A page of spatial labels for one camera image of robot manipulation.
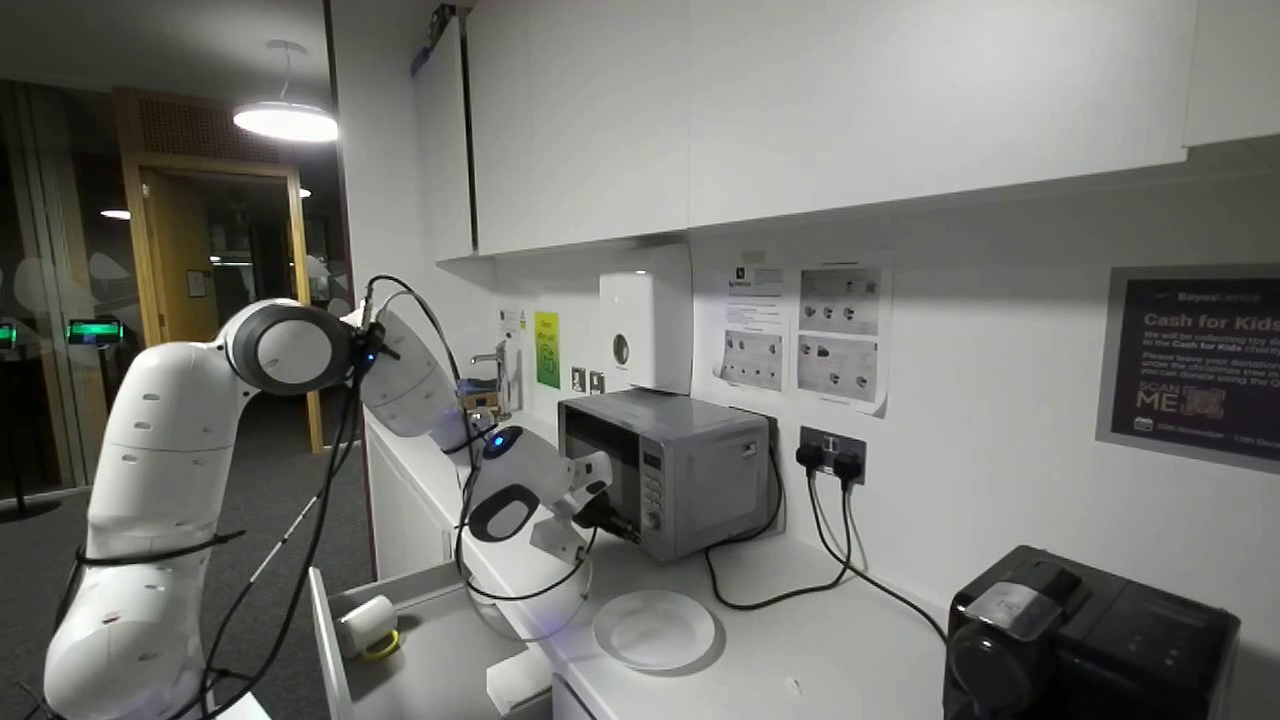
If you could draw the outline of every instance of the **black device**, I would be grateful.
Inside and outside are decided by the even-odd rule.
[[[1239,620],[1012,547],[951,601],[946,720],[1208,720]]]

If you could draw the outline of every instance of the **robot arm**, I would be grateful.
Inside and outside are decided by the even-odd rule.
[[[210,346],[154,346],[108,416],[85,576],[45,659],[61,718],[170,718],[200,685],[200,601],[241,411],[257,392],[332,388],[357,332],[268,301]]]

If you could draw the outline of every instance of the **wall socket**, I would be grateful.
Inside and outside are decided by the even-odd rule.
[[[881,396],[881,346],[800,337],[796,383],[870,405]]]
[[[785,388],[785,337],[767,332],[724,332],[720,382]]]
[[[877,337],[881,272],[877,268],[808,268],[800,272],[800,330]]]
[[[863,459],[863,467],[867,467],[867,443],[863,443],[863,439],[854,439],[854,435],[834,435],[834,431],[805,430],[805,426],[800,426],[800,443],[817,443],[817,449],[824,449],[824,452],[828,452],[828,463],[824,463],[824,467],[817,467],[817,473],[830,473],[830,456],[842,456],[842,452],[858,456],[858,459]]]

